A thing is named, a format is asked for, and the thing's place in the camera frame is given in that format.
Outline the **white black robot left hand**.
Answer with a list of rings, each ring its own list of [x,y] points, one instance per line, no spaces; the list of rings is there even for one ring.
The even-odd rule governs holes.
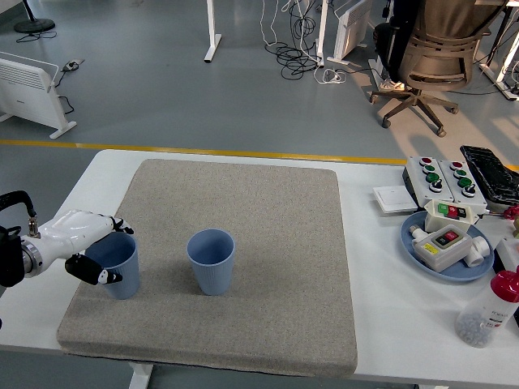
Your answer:
[[[70,210],[41,228],[41,236],[33,242],[37,250],[33,272],[38,275],[56,259],[64,259],[66,271],[88,284],[118,283],[123,280],[122,276],[83,254],[87,248],[113,232],[133,234],[134,231],[121,218]]]

